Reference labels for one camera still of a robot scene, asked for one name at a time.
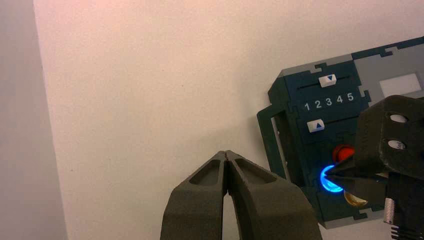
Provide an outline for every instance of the white rectangle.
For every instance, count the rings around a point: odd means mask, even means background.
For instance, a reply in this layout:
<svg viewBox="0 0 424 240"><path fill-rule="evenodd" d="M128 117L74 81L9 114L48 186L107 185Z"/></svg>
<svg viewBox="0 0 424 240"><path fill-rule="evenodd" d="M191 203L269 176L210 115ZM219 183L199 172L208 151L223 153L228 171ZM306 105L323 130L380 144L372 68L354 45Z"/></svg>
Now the white rectangle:
<svg viewBox="0 0 424 240"><path fill-rule="evenodd" d="M422 90L415 73L381 80L380 86L385 98Z"/></svg>
<svg viewBox="0 0 424 240"><path fill-rule="evenodd" d="M308 121L306 125L310 133L322 131L325 129L324 121L322 119Z"/></svg>
<svg viewBox="0 0 424 240"><path fill-rule="evenodd" d="M326 88L332 85L335 85L337 82L337 78L335 74L330 74L327 76L321 76L318 78L319 84L321 88Z"/></svg>

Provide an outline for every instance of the blue glowing button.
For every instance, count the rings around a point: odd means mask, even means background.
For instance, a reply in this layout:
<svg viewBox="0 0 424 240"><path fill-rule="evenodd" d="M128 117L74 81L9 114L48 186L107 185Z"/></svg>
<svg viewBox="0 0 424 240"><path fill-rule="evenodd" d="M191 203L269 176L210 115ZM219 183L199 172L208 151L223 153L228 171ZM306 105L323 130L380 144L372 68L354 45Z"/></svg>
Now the blue glowing button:
<svg viewBox="0 0 424 240"><path fill-rule="evenodd" d="M321 174L319 175L319 179L321 181L321 185L325 188L325 190L332 192L332 193L338 193L338 192L343 191L343 188L337 186L336 184L332 183L331 181L329 181L325 178L326 172L333 167L334 167L334 165L330 165L330 166L327 166L326 168L324 168L321 171Z"/></svg>

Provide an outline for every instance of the gray wall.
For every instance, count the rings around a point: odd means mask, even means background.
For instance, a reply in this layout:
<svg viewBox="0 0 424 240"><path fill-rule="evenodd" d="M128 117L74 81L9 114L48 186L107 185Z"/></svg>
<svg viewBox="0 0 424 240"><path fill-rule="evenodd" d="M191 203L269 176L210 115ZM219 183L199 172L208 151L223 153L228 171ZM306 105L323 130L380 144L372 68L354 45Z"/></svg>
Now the gray wall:
<svg viewBox="0 0 424 240"><path fill-rule="evenodd" d="M0 239L67 239L31 0L0 0Z"/></svg>

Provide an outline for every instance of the number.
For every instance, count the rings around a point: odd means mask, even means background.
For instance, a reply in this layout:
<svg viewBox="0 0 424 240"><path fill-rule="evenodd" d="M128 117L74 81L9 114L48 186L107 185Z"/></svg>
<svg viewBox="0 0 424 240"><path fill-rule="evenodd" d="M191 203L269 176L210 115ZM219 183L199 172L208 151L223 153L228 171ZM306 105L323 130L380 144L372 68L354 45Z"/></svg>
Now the number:
<svg viewBox="0 0 424 240"><path fill-rule="evenodd" d="M331 106L333 103L331 102L331 99L328 97L325 99L325 101L327 102L327 106Z"/></svg>
<svg viewBox="0 0 424 240"><path fill-rule="evenodd" d="M343 103L342 96L340 96L340 95L339 95L339 96L337 97L337 102L339 102L339 103Z"/></svg>
<svg viewBox="0 0 424 240"><path fill-rule="evenodd" d="M349 93L347 94L347 99L348 99L349 101L353 101L353 100L354 100L354 96L352 96L352 93L351 93L351 92L349 92Z"/></svg>
<svg viewBox="0 0 424 240"><path fill-rule="evenodd" d="M323 106L321 106L321 102L319 101L319 100L316 100L315 101L315 104L316 104L316 108L317 109L320 109L320 108L322 108Z"/></svg>

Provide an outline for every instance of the red button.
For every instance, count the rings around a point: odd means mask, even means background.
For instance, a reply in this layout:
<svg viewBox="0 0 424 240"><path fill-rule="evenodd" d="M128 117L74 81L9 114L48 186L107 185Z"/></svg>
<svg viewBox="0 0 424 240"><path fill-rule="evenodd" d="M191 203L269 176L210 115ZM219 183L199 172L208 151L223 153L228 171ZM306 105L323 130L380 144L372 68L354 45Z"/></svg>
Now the red button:
<svg viewBox="0 0 424 240"><path fill-rule="evenodd" d="M340 144L332 151L332 159L335 163L340 163L355 153L355 148L348 144Z"/></svg>

